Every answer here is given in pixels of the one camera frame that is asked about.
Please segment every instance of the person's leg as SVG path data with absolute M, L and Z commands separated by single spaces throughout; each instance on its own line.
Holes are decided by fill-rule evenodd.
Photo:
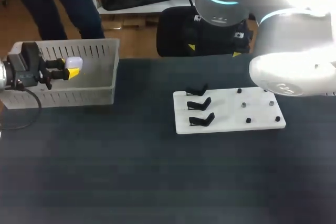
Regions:
M 82 39 L 104 38 L 99 13 L 92 0 L 60 0 Z
M 21 0 L 33 17 L 42 40 L 67 39 L 53 0 Z

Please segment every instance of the black table surface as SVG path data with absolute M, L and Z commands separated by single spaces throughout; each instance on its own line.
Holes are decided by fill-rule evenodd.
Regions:
M 120 60 L 113 106 L 3 132 L 0 223 L 336 223 L 336 98 L 277 96 L 283 130 L 176 134 L 173 92 L 252 87 L 249 60 Z

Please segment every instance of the yellow object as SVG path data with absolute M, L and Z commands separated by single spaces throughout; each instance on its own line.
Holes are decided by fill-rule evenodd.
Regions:
M 234 53 L 233 53 L 233 57 L 236 57 L 236 56 L 238 56 L 238 55 L 241 55 L 241 53 L 240 53 L 240 52 L 234 52 Z
M 196 50 L 196 45 L 191 45 L 191 44 L 189 44 L 189 46 L 190 46 L 191 49 L 193 49 L 194 51 Z
M 69 79 L 70 80 L 71 78 L 75 77 L 76 75 L 79 74 L 79 68 L 70 68 L 68 69 L 69 71 Z

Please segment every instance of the white shelf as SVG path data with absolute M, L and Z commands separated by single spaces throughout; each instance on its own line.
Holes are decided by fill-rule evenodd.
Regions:
M 190 6 L 189 0 L 170 0 L 124 10 L 105 10 L 103 7 L 99 7 L 98 12 L 100 14 L 161 13 L 170 7 L 178 6 Z
M 93 0 L 99 14 L 133 14 L 133 13 L 161 13 L 170 7 L 190 6 L 189 0 L 170 0 L 161 3 L 144 5 L 124 10 L 105 10 L 97 5 L 97 0 Z

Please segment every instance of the wooden floor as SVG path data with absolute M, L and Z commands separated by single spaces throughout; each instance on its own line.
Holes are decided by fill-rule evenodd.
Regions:
M 80 35 L 70 22 L 62 5 L 59 7 L 61 19 L 69 39 L 79 39 Z M 109 28 L 120 22 L 120 17 L 111 21 L 110 17 L 103 18 L 103 25 Z M 158 58 L 156 52 L 156 26 L 143 26 L 136 29 L 134 18 L 130 26 L 120 30 L 107 30 L 107 38 L 119 38 L 121 41 L 120 58 Z M 26 8 L 20 0 L 8 0 L 8 7 L 0 6 L 0 58 L 3 58 L 17 41 L 40 40 L 37 28 Z

